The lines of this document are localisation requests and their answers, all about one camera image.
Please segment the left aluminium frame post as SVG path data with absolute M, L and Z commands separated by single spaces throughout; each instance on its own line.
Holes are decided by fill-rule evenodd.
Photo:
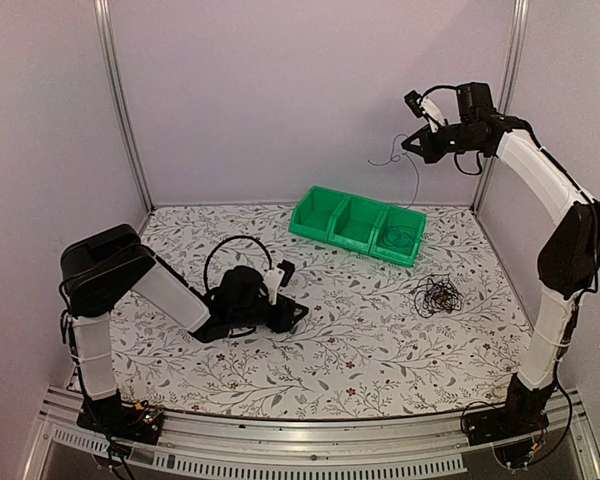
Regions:
M 145 169 L 142 165 L 139 148 L 133 131 L 133 124 L 124 91 L 123 79 L 118 60 L 110 2 L 94 0 L 94 13 L 100 48 L 104 61 L 105 74 L 111 92 L 123 148 L 129 164 L 131 176 L 136 186 L 144 210 L 150 214 L 155 205 L 150 193 Z

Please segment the floral table mat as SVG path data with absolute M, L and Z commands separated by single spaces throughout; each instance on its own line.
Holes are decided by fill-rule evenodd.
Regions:
M 287 205 L 157 210 L 142 238 L 195 288 L 230 268 L 287 259 L 286 294 L 308 315 L 197 342 L 136 295 L 111 320 L 113 370 L 127 401 L 290 419 L 378 418 L 500 402 L 531 327 L 469 210 L 429 207 L 411 268 L 289 231 Z

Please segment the green bin right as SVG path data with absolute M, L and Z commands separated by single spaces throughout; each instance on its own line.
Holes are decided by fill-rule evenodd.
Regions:
M 389 205 L 381 218 L 369 255 L 411 268 L 419 253 L 426 227 L 425 214 Z

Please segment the green bin middle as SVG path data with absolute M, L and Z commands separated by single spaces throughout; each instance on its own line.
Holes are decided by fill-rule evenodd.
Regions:
M 359 254 L 368 254 L 377 236 L 387 205 L 355 195 L 346 195 L 332 215 L 327 242 Z

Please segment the green bin left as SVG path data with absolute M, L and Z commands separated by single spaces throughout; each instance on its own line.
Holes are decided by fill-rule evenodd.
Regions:
M 311 240 L 327 242 L 336 212 L 348 199 L 346 193 L 313 186 L 294 208 L 289 231 Z

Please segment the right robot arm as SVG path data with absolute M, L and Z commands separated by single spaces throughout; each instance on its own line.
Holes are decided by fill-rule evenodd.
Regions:
M 554 227 L 540 250 L 541 303 L 527 352 L 510 379 L 503 406 L 467 413 L 461 428 L 472 445 L 531 434 L 548 427 L 546 404 L 559 389 L 558 369 L 576 328 L 584 295 L 598 290 L 600 200 L 541 145 L 531 124 L 496 110 L 488 84 L 450 86 L 459 120 L 451 123 L 431 100 L 433 88 L 404 102 L 425 126 L 402 143 L 427 164 L 448 154 L 475 152 L 509 167 L 544 207 Z

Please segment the front aluminium rail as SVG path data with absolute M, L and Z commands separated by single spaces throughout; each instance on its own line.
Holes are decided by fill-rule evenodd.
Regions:
M 350 421 L 276 421 L 169 411 L 153 445 L 81 429 L 81 397 L 47 390 L 25 479 L 600 479 L 600 453 L 576 392 L 548 403 L 549 427 L 526 468 L 501 465 L 518 436 L 472 444 L 467 412 Z

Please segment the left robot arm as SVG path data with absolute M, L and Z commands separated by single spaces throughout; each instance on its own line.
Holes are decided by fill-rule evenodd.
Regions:
M 295 272 L 289 261 L 270 263 L 263 273 L 239 265 L 224 273 L 219 286 L 198 291 L 128 224 L 67 247 L 60 267 L 62 340 L 78 371 L 86 413 L 108 434 L 121 433 L 129 420 L 151 420 L 146 403 L 123 404 L 113 373 L 110 316 L 127 293 L 141 296 L 202 343 L 246 336 L 260 325 L 288 333 L 309 312 L 280 292 Z

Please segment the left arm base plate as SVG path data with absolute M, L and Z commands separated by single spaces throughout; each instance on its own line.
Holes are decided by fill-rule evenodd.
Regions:
M 140 404 L 127 405 L 117 397 L 84 401 L 77 425 L 106 437 L 156 445 L 161 435 L 164 409 Z

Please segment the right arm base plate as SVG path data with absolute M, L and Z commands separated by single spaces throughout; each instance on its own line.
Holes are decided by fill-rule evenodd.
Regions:
M 463 411 L 460 428 L 470 446 L 490 444 L 497 462 L 509 470 L 531 465 L 544 446 L 549 420 L 544 412 L 530 418 L 509 416 L 504 407 Z

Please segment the green bin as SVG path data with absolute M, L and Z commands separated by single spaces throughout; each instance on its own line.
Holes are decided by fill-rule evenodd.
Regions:
M 389 205 L 381 218 L 369 255 L 411 268 L 419 253 L 426 227 L 425 214 Z
M 294 208 L 289 231 L 311 240 L 327 242 L 336 212 L 348 199 L 346 193 L 313 186 Z
M 327 242 L 359 254 L 368 254 L 377 236 L 387 205 L 355 195 L 346 195 L 332 215 Z

